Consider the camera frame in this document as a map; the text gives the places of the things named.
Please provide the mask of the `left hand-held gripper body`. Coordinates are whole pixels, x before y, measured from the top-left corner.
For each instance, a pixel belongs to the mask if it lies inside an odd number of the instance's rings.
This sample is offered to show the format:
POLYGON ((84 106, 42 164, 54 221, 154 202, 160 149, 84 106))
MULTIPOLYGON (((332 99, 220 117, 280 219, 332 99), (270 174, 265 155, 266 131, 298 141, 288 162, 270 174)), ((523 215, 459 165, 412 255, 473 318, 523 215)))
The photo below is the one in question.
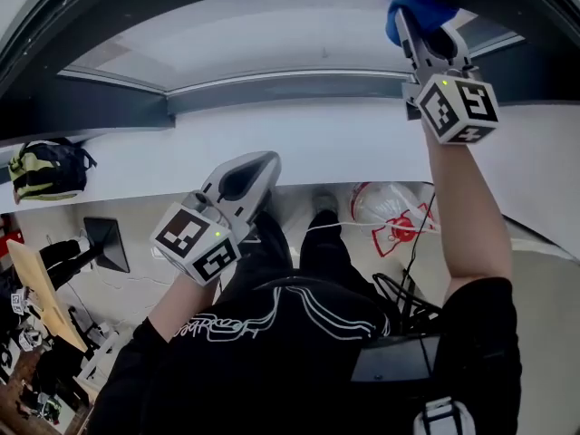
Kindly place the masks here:
POLYGON ((150 235, 151 244, 199 285, 208 285, 241 258, 262 204, 262 191, 222 195, 216 187, 190 192, 172 203, 150 235))

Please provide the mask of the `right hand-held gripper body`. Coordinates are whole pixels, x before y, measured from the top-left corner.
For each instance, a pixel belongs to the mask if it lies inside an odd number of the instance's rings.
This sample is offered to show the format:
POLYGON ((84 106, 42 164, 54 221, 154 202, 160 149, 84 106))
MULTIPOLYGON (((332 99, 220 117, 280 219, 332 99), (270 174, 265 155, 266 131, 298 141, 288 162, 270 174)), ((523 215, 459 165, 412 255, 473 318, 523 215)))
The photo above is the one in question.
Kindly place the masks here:
POLYGON ((411 77, 402 85, 409 121, 425 120, 437 142, 447 145, 479 143, 498 127, 493 87, 468 56, 409 59, 411 77))

